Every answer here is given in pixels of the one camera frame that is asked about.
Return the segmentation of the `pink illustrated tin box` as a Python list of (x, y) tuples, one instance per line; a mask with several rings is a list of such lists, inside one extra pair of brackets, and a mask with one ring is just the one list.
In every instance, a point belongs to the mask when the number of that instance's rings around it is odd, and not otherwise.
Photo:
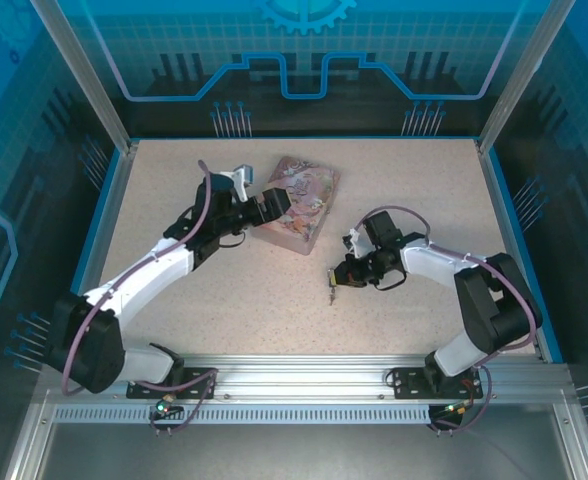
[(253, 229), (254, 238), (309, 255), (334, 202), (341, 174), (325, 164), (284, 156), (267, 188), (284, 189), (290, 207), (278, 220)]

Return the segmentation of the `small green LED connector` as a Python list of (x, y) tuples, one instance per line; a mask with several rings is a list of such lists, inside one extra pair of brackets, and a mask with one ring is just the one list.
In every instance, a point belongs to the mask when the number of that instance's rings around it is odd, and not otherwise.
[(439, 411), (438, 415), (440, 418), (463, 416), (473, 406), (473, 400), (462, 400), (457, 403), (446, 405), (442, 410)]
[(173, 394), (164, 395), (153, 409), (151, 419), (153, 421), (164, 420), (182, 411), (180, 406), (175, 405), (177, 397)]

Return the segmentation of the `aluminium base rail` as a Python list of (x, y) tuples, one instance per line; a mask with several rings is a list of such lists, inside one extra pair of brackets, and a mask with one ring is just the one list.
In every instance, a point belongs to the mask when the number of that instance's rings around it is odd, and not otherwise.
[[(188, 355), (190, 367), (218, 370), (221, 404), (391, 404), (384, 381), (395, 367), (418, 367), (408, 355)], [(504, 355), (487, 364), (494, 404), (562, 404), (577, 399), (569, 368), (534, 355)]]

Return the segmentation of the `aluminium side rail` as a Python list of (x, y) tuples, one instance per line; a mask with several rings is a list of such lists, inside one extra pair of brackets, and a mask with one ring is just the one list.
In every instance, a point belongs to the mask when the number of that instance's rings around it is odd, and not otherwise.
[(488, 152), (482, 152), (480, 148), (477, 150), (506, 251), (518, 264), (542, 314), (543, 323), (537, 333), (538, 350), (546, 362), (563, 363), (564, 358), (498, 157), (493, 148)]
[(56, 320), (65, 301), (72, 296), (98, 287), (108, 256), (115, 225), (127, 188), (138, 144), (131, 153), (115, 150), (108, 165), (101, 191), (76, 267), (71, 290), (64, 292), (54, 304), (52, 320)]

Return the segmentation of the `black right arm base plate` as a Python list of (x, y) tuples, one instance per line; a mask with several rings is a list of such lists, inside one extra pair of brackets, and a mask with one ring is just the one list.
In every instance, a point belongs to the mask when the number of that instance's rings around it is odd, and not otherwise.
[(398, 367), (390, 370), (384, 382), (396, 400), (481, 399), (483, 388), (479, 373), (468, 369), (454, 377), (431, 374), (426, 368)]

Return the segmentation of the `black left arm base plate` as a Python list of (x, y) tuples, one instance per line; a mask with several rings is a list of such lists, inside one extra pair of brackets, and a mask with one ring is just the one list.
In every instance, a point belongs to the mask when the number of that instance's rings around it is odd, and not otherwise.
[(212, 399), (217, 371), (212, 368), (181, 367), (171, 372), (160, 384), (150, 382), (129, 383), (126, 397), (134, 400), (160, 400), (165, 395), (174, 395), (179, 400), (198, 400), (202, 395)]

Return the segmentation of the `aluminium frame post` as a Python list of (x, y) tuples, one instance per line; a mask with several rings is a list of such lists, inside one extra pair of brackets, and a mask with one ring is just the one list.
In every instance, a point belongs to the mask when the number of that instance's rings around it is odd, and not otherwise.
[(121, 154), (128, 155), (131, 150), (130, 136), (58, 2), (56, 0), (29, 1), (110, 140)]
[(481, 156), (489, 154), (575, 2), (576, 0), (550, 0), (481, 131), (477, 142), (477, 150)]

